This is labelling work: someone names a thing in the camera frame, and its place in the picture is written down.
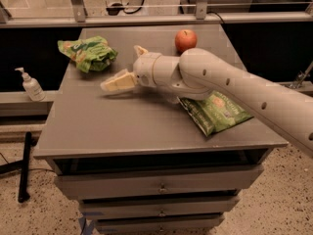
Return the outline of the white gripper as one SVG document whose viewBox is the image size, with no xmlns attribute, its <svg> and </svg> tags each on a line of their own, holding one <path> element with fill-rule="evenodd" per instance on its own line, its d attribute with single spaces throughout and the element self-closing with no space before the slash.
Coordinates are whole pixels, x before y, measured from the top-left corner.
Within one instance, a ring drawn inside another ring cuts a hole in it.
<svg viewBox="0 0 313 235">
<path fill-rule="evenodd" d="M 106 92 L 115 92 L 132 89 L 137 85 L 137 80 L 140 85 L 145 87 L 157 86 L 154 81 L 153 69 L 155 62 L 161 54 L 148 52 L 147 49 L 139 45 L 135 45 L 134 50 L 138 56 L 138 59 L 133 64 L 134 73 L 127 69 L 119 71 L 114 76 L 106 79 L 100 84 L 102 90 Z"/>
</svg>

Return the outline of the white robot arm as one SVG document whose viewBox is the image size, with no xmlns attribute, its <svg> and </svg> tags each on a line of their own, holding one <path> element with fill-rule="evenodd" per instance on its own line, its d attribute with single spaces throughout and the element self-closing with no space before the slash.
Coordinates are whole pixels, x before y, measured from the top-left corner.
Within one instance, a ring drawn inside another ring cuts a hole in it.
<svg viewBox="0 0 313 235">
<path fill-rule="evenodd" d="M 200 48 L 189 49 L 179 57 L 148 52 L 140 46 L 135 49 L 133 70 L 121 70 L 103 81 L 105 92 L 120 93 L 141 85 L 201 100 L 216 90 L 307 156 L 313 156 L 312 97 L 236 68 Z"/>
</svg>

